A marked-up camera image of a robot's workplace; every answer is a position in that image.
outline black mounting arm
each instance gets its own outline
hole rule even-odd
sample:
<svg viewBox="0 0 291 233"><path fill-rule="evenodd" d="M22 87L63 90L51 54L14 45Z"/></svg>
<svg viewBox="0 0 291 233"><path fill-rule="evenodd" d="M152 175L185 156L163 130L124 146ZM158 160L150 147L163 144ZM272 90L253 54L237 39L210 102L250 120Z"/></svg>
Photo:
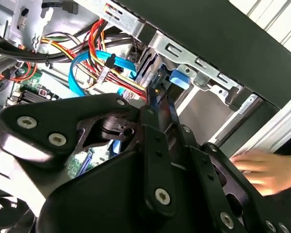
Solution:
<svg viewBox="0 0 291 233"><path fill-rule="evenodd" d="M157 101L152 89L141 109L104 94L19 105L0 115L0 156L15 158L36 186L38 172L57 174L71 155L111 139L123 142L118 156L44 193L38 233L288 228L219 148L198 145L173 102L167 95Z"/></svg>

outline green circuit board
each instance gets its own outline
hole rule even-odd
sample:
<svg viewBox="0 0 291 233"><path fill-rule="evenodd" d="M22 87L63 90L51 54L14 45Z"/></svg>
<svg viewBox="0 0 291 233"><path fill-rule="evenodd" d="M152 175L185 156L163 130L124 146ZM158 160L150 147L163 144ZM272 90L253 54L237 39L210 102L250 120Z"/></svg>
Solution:
<svg viewBox="0 0 291 233"><path fill-rule="evenodd" d="M22 73L26 73L27 72L27 68L26 67L24 67L22 69L24 70L24 72L22 72ZM26 88L28 90L31 90L34 93L38 93L39 90L40 90L40 84L39 83L40 83L41 76L42 76L42 72L40 70L37 70L36 73L34 74L34 76L31 79L23 81L23 82L20 82L20 83L17 83L15 85L16 90L20 90L21 88L24 87L24 88Z"/></svg>

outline yellow wire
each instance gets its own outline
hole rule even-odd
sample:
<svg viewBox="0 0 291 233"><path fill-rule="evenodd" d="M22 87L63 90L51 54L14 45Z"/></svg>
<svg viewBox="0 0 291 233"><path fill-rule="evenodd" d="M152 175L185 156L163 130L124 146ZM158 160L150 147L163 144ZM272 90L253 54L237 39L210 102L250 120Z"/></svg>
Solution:
<svg viewBox="0 0 291 233"><path fill-rule="evenodd" d="M43 43L49 43L50 40L42 39L41 42L43 42ZM69 57L69 59L71 59L71 60L74 59L74 58L73 58L73 57L72 57L72 56L71 56L71 55L70 55L66 50L64 50L62 47L58 46L57 44L53 43L52 41L51 41L51 45L54 46L54 47L56 47L59 51L63 52L67 57ZM92 53L91 53L91 55L92 55L93 59L94 59L96 62L98 62L101 66L104 66L104 63L103 63L103 62L101 62L100 60L98 60L98 59L97 59L97 58L96 58ZM78 68L81 69L84 73L86 73L87 75L89 75L90 77L92 77L94 80L97 79L97 77L94 76L90 71L88 71L88 70L86 69L86 67L84 67L82 64L79 64L79 65L77 65L77 66L78 66ZM124 76L122 76L121 74L119 74L118 72L116 72L115 70L111 69L110 71L111 71L113 74L115 74L116 76L118 76L119 79L121 79L121 80L123 80L123 81L129 83L130 85L132 85L132 86L134 86L134 87L137 87L138 89L141 89L142 91L145 90L144 87L141 87L141 86L139 86L138 84L132 82L131 80L125 78Z"/></svg>
<svg viewBox="0 0 291 233"><path fill-rule="evenodd" d="M91 52L91 56L92 56L92 58L93 58L97 63L99 63L101 66L104 66L104 63L101 62L100 60L98 60L98 59L97 59L97 58L92 54L92 52ZM137 83L135 83L135 82L133 82L133 81L127 79L127 78L125 78L125 77L122 76L120 73L116 72L114 69L111 69L110 71L111 71L111 73L113 73L113 74L115 74L116 76L118 76L118 78L121 79L121 80L123 80L124 82L126 82L126 83L128 83L128 84L130 84L130 85L132 85L132 86L134 86L134 87L136 87L137 89L139 89L139 90L141 90L141 91L144 91L144 90L145 90L144 87L138 85Z"/></svg>
<svg viewBox="0 0 291 233"><path fill-rule="evenodd" d="M100 35L101 35L101 40L102 40L102 50L104 52L106 52L107 48L106 48L106 44L105 44L105 32L103 31Z"/></svg>
<svg viewBox="0 0 291 233"><path fill-rule="evenodd" d="M41 42L49 43L49 40L45 40L45 39L44 39L44 40L41 40ZM70 60L73 60L73 59L74 59L74 58L73 58L73 57L72 57L72 56L71 56L67 51L65 51L65 50L64 50L63 48L61 48L60 46L56 45L56 44L53 43L53 42L51 42L51 45L54 46L55 48L57 48L59 51L63 52L67 57L69 57ZM84 73L86 73L88 76L90 76L90 77L93 78L94 80L97 79L97 77L96 77L93 73L91 73L90 71L88 71L84 65L82 65L82 64L78 64L77 66L78 66L78 68L79 68L80 70L82 70Z"/></svg>

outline blue plastic latch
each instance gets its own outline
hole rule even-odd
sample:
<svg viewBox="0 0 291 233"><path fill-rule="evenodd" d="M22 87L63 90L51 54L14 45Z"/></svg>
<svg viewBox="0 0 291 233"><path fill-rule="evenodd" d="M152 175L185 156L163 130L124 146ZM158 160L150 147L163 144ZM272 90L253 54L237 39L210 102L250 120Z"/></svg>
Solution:
<svg viewBox="0 0 291 233"><path fill-rule="evenodd" d="M177 70L174 70L171 73L169 81L184 90L187 90L190 87L190 78Z"/></svg>

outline silver metal panel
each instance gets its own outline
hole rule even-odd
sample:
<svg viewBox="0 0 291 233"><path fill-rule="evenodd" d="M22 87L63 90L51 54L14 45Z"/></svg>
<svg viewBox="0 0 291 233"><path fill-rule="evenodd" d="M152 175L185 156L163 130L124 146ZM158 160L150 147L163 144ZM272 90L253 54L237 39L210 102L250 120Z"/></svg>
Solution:
<svg viewBox="0 0 291 233"><path fill-rule="evenodd" d="M122 31L137 37L144 23L135 15L110 0L75 0Z"/></svg>
<svg viewBox="0 0 291 233"><path fill-rule="evenodd" d="M211 143L216 143L218 141L217 137L227 128L231 128L231 124L236 125L236 122L233 122L239 115L243 115L258 99L258 96L252 94L246 99L246 101L241 105L238 111L234 112L233 115L222 125L222 127L212 136L209 140Z"/></svg>
<svg viewBox="0 0 291 233"><path fill-rule="evenodd" d="M192 54L184 47L180 46L178 43L174 42L172 39L163 35L159 31L157 31L154 35L149 44L149 47L155 49L157 53L167 57L172 62L190 65L228 90L230 90L232 87L236 87L239 90L242 89L240 84L231 80L222 74L219 70L206 63L196 55Z"/></svg>
<svg viewBox="0 0 291 233"><path fill-rule="evenodd" d="M189 92L187 98L191 100L182 110L179 120L193 131L197 143L202 145L212 138L234 112L214 93L199 90L195 87Z"/></svg>
<svg viewBox="0 0 291 233"><path fill-rule="evenodd" d="M291 100L235 154L252 149L275 152L291 138Z"/></svg>
<svg viewBox="0 0 291 233"><path fill-rule="evenodd" d="M37 51L44 27L53 15L53 9L48 8L45 16L41 17L41 5L42 0L18 0L16 2L9 31L10 40ZM23 17L23 22L19 23L21 11L24 7L29 10L27 20Z"/></svg>

